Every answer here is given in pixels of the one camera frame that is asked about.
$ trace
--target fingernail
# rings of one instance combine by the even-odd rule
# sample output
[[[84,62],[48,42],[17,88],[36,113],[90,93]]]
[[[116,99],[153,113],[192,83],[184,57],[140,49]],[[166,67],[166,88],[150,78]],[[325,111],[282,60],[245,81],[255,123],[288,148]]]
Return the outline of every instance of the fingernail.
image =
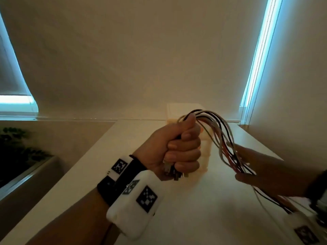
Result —
[[[191,135],[189,133],[183,134],[183,139],[190,139]]]
[[[169,143],[168,144],[168,149],[170,149],[170,150],[176,150],[177,149],[177,145],[172,144],[172,143]]]
[[[174,160],[176,160],[176,155],[174,155],[172,153],[167,153],[165,156],[165,159],[168,161],[174,161]]]

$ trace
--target hand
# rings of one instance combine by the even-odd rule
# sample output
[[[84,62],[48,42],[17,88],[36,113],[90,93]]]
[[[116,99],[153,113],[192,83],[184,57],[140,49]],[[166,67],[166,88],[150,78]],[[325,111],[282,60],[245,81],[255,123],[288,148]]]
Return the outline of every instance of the hand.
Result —
[[[256,175],[237,173],[236,180],[256,186],[271,195],[304,197],[309,184],[321,173],[314,169],[294,169],[283,160],[235,144],[244,163]]]
[[[182,173],[191,173],[199,168],[199,134],[200,126],[196,123],[195,115],[190,114],[183,122],[168,124],[156,130],[133,155],[161,180],[169,180],[171,177],[164,174],[164,159],[176,162],[176,170]],[[182,135],[182,139],[175,140],[178,135]]]

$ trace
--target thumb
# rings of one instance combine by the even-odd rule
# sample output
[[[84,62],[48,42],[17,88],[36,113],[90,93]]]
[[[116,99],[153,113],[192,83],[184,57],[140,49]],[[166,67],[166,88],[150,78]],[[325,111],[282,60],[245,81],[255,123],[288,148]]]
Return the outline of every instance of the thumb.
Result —
[[[195,126],[196,117],[193,113],[191,113],[185,121],[166,125],[165,133],[168,138],[168,140],[176,139],[178,135],[181,135],[184,131],[187,131]]]
[[[260,184],[259,178],[256,175],[248,174],[248,173],[237,173],[235,175],[235,179],[243,182],[248,185],[256,186],[258,188],[261,187],[262,184]]]

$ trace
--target white table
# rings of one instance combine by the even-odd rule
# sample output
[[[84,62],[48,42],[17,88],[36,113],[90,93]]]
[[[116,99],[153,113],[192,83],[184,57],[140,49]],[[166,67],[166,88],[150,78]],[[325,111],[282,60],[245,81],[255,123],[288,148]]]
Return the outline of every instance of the white table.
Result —
[[[121,155],[132,153],[164,121],[119,120],[64,175],[0,242],[23,245],[55,217],[81,199],[105,176]],[[236,124],[235,141],[276,156]],[[239,183],[213,147],[208,172],[165,182],[168,193],[145,233],[116,244],[282,244],[283,235],[259,205],[250,186]],[[264,205],[281,223],[286,215],[268,201]]]

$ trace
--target wire bundle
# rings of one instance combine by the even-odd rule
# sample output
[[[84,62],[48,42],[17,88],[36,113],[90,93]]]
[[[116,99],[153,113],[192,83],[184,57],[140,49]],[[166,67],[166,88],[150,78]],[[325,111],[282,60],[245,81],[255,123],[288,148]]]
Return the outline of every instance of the wire bundle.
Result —
[[[234,146],[235,143],[234,143],[233,134],[231,132],[231,128],[229,127],[226,120],[224,120],[221,116],[219,116],[215,112],[196,109],[191,111],[189,114],[180,117],[177,122],[180,122],[181,120],[186,120],[191,113],[195,114],[198,123],[208,133],[215,146],[219,149],[219,156],[227,166],[232,168],[236,173],[250,173],[255,175],[255,172],[253,172],[248,167],[248,165],[243,163],[240,156],[238,155]],[[212,129],[213,136],[206,129],[203,123],[207,124]],[[288,214],[296,211],[296,208],[287,199],[280,196],[272,197],[268,195],[264,190],[258,189],[254,186],[252,187],[256,194],[259,194],[263,198],[274,203],[275,205],[280,206]]]

